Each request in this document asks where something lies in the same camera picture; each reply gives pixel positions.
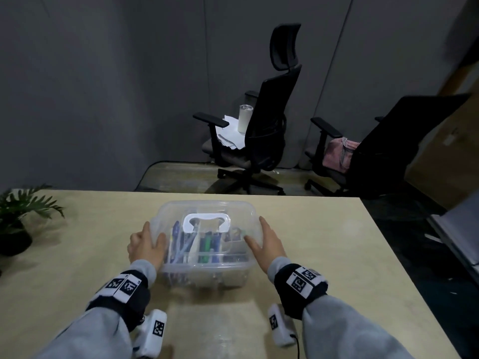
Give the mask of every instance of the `chair armrest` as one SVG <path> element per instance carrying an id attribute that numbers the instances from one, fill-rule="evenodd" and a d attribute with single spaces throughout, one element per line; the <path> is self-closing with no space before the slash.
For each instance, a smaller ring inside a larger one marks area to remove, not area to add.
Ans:
<path id="1" fill-rule="evenodd" d="M 200 121 L 203 121 L 203 122 L 206 122 L 208 124 L 213 124 L 215 126 L 218 126 L 218 127 L 221 127 L 221 128 L 225 128 L 226 126 L 229 126 L 230 123 L 225 121 L 225 120 L 222 120 L 218 117 L 215 117 L 215 116 L 212 116 L 210 114 L 207 114 L 207 113 L 203 113 L 203 112 L 197 112 L 193 115 L 193 118 L 196 118 L 197 120 L 200 120 Z"/>
<path id="2" fill-rule="evenodd" d="M 255 90 L 249 90 L 248 92 L 245 93 L 245 95 L 248 97 L 258 98 L 260 93 L 256 92 Z"/>
<path id="3" fill-rule="evenodd" d="M 332 138 L 340 138 L 343 136 L 341 132 L 339 132 L 337 129 L 335 129 L 333 126 L 331 126 L 329 123 L 327 123 L 325 120 L 323 120 L 320 117 L 313 117 L 311 119 L 311 122 L 313 122 L 316 126 L 322 129 Z"/>

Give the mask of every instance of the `black plant pot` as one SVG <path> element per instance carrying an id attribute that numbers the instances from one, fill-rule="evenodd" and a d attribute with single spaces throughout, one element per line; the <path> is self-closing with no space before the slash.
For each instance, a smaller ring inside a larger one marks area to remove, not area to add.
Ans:
<path id="1" fill-rule="evenodd" d="M 24 229 L 13 234 L 0 235 L 0 255 L 15 256 L 32 244 L 32 237 Z"/>

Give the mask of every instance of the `table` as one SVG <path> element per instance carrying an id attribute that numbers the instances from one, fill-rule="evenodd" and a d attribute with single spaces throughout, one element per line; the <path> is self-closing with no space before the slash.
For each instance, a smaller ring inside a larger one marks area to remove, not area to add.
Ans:
<path id="1" fill-rule="evenodd" d="M 34 241 L 0 260 L 0 348 L 5 358 L 33 355 L 76 316 L 94 292 L 128 267 L 132 232 L 170 200 L 224 199 L 253 204 L 293 262 L 322 273 L 328 293 L 394 335 L 417 359 L 459 358 L 374 221 L 357 198 L 52 190 L 66 207 L 42 221 L 28 216 Z M 279 302 L 258 266 L 245 287 L 169 289 L 158 282 L 147 308 L 168 314 L 160 358 L 295 358 L 277 348 L 266 317 Z M 301 332 L 300 322 L 296 327 Z"/>

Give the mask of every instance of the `white sensor device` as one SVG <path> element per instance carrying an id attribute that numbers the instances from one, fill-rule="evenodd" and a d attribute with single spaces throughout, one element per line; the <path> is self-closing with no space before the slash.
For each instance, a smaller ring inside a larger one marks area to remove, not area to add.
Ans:
<path id="1" fill-rule="evenodd" d="M 279 347 L 288 347 L 296 344 L 296 326 L 293 319 L 284 314 L 281 304 L 274 303 L 268 310 L 268 318 L 272 330 L 272 339 Z"/>
<path id="2" fill-rule="evenodd" d="M 156 358 L 163 344 L 163 333 L 166 326 L 166 313 L 153 309 L 138 328 L 138 336 L 133 344 L 136 358 Z"/>

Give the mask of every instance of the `black office chair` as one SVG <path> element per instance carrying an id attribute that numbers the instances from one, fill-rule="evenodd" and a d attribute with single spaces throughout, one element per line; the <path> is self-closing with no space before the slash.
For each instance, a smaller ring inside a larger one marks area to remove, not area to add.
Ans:
<path id="1" fill-rule="evenodd" d="M 469 94 L 456 96 L 405 96 L 361 142 L 351 156 L 346 174 L 322 165 L 326 138 L 343 136 L 320 117 L 311 121 L 321 129 L 316 150 L 308 148 L 305 154 L 313 164 L 313 171 L 332 178 L 340 188 L 332 192 L 316 181 L 308 180 L 305 189 L 314 186 L 324 196 L 358 196 L 374 198 L 393 192 L 403 181 L 406 167 L 419 149 L 419 142 L 434 127 L 450 116 L 469 98 Z"/>
<path id="2" fill-rule="evenodd" d="M 257 98 L 251 120 L 245 133 L 245 148 L 231 150 L 223 146 L 216 135 L 215 127 L 226 127 L 229 122 L 218 117 L 198 112 L 193 115 L 197 120 L 206 122 L 209 126 L 211 139 L 206 141 L 201 149 L 215 159 L 220 167 L 231 165 L 244 169 L 242 173 L 218 169 L 218 178 L 229 176 L 236 179 L 222 193 L 234 191 L 240 187 L 250 193 L 250 186 L 270 188 L 285 195 L 283 188 L 258 181 L 252 175 L 261 170 L 271 171 L 283 156 L 284 132 L 286 117 L 284 108 L 301 71 L 295 51 L 296 35 L 301 24 L 282 24 L 277 26 L 271 35 L 271 63 L 276 70 L 288 72 L 263 81 L 260 92 L 248 91 L 246 96 Z"/>

